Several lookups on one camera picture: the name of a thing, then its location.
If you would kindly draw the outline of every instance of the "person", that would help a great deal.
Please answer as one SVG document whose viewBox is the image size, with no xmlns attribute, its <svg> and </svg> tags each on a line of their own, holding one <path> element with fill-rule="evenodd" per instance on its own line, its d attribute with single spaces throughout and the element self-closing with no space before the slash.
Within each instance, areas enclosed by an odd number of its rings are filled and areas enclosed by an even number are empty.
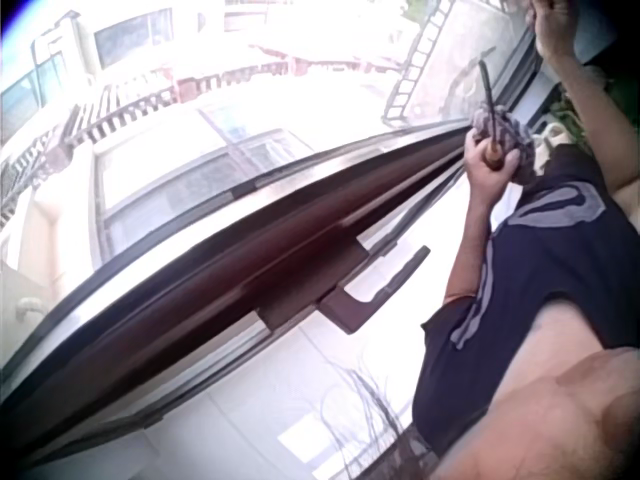
<svg viewBox="0 0 640 480">
<path fill-rule="evenodd" d="M 574 2 L 530 9 L 537 49 L 595 159 L 558 146 L 491 233 L 518 152 L 492 171 L 490 140 L 469 132 L 464 233 L 444 304 L 423 326 L 413 403 L 414 425 L 440 458 L 431 478 L 607 478 L 637 446 L 640 236 L 627 219 L 637 202 L 614 197 L 637 189 L 638 137 L 577 60 Z"/>
</svg>

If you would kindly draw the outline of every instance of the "white wall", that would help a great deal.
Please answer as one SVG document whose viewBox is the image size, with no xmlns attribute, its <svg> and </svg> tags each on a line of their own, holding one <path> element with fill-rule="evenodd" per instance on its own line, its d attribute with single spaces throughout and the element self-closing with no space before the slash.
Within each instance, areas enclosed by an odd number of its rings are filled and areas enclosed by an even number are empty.
<svg viewBox="0 0 640 480">
<path fill-rule="evenodd" d="M 87 142 L 78 146 L 71 164 L 51 176 L 36 195 L 38 206 L 52 220 L 51 262 L 55 303 L 94 272 L 93 161 L 93 145 Z"/>
</svg>

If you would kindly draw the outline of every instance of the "skin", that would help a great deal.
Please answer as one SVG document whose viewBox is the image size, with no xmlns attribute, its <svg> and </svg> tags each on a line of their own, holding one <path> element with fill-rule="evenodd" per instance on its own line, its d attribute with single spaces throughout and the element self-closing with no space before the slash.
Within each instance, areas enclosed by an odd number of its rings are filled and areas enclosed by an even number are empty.
<svg viewBox="0 0 640 480">
<path fill-rule="evenodd" d="M 531 0 L 529 5 L 528 20 L 537 34 L 538 51 L 567 89 L 615 198 L 638 178 L 635 131 L 576 59 L 573 2 Z M 445 303 L 476 294 L 489 215 L 518 163 L 517 154 L 509 152 L 501 172 L 488 169 L 482 162 L 488 141 L 476 145 L 474 133 L 469 133 L 465 145 L 470 202 Z M 640 191 L 635 198 L 640 198 Z M 628 215 L 632 213 L 621 206 Z M 588 325 L 576 311 L 571 315 Z M 565 358 L 561 365 L 538 372 L 494 398 L 487 415 L 456 442 L 432 478 L 609 478 L 638 438 L 640 353 L 629 348 L 601 350 L 596 342 Z"/>
</svg>

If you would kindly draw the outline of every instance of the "glass pane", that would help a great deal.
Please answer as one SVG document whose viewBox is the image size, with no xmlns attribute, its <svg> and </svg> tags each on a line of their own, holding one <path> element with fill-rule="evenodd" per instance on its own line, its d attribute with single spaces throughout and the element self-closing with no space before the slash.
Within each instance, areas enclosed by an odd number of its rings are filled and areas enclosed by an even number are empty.
<svg viewBox="0 0 640 480">
<path fill-rule="evenodd" d="M 102 68 L 113 65 L 152 44 L 147 15 L 105 28 L 96 32 L 95 37 Z"/>
<path fill-rule="evenodd" d="M 67 69 L 62 55 L 57 54 L 41 65 L 38 65 L 38 80 L 42 92 L 42 103 L 47 105 L 58 97 L 64 88 Z"/>
<path fill-rule="evenodd" d="M 105 222 L 111 255 L 199 203 L 248 177 L 230 155 L 222 155 L 175 177 L 123 207 Z"/>
<path fill-rule="evenodd" d="M 173 25 L 171 23 L 171 9 L 165 8 L 149 15 L 151 24 L 151 38 L 154 45 L 173 40 Z"/>
<path fill-rule="evenodd" d="M 2 143 L 6 143 L 38 109 L 35 73 L 30 72 L 2 92 Z"/>
<path fill-rule="evenodd" d="M 5 292 L 3 326 L 16 330 L 4 336 L 9 356 L 34 329 L 39 345 L 42 319 L 87 279 L 100 284 L 105 263 L 220 192 L 274 169 L 290 175 L 294 169 L 282 167 L 297 162 L 298 174 L 285 180 L 299 184 L 262 178 L 257 192 L 205 212 L 193 229 L 174 223 L 175 233 L 149 247 L 146 258 L 158 259 L 153 265 L 111 265 L 124 269 L 122 278 L 143 281 L 201 241 L 202 232 L 224 228 L 220 218 L 237 221 L 276 193 L 335 171 L 310 167 L 307 157 L 467 118 L 482 100 L 477 61 L 484 58 L 498 78 L 522 38 L 527 2 L 168 0 L 163 9 L 127 0 L 73 3 L 69 14 L 67 2 L 42 0 L 9 27 L 27 58 L 30 45 L 36 56 L 52 55 L 38 66 L 41 103 L 51 108 L 39 111 L 34 72 L 2 91 L 3 146 L 21 128 L 24 138 L 13 151 L 3 148 L 2 162 L 20 159 L 3 171 L 17 178 L 42 166 L 15 202 L 2 203 L 2 255 L 7 276 L 20 279 Z M 3 68 L 28 71 L 12 65 L 5 43 L 3 35 Z M 130 62 L 118 68 L 125 58 Z M 74 116 L 55 108 L 54 99 L 67 94 L 77 104 Z M 37 122 L 27 123 L 34 116 Z M 60 152 L 38 163 L 48 132 L 60 124 L 68 157 Z M 167 244 L 180 248 L 166 253 Z M 95 295 L 118 292 L 109 297 L 115 301 L 136 285 L 118 281 Z M 24 298 L 43 306 L 30 312 L 28 328 L 14 322 Z M 81 307 L 73 321 L 61 320 L 69 326 L 60 324 L 60 338 L 100 308 Z"/>
</svg>

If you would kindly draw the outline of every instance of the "black shirt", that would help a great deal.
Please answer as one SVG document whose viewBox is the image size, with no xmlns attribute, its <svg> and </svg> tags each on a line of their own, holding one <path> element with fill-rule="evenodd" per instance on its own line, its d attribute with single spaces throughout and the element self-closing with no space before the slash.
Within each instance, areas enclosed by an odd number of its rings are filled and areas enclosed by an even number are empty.
<svg viewBox="0 0 640 480">
<path fill-rule="evenodd" d="M 491 235 L 476 297 L 444 305 L 423 325 L 413 421 L 438 456 L 486 413 L 554 298 L 578 305 L 604 348 L 640 347 L 640 237 L 597 163 L 569 145 L 556 148 Z"/>
</svg>

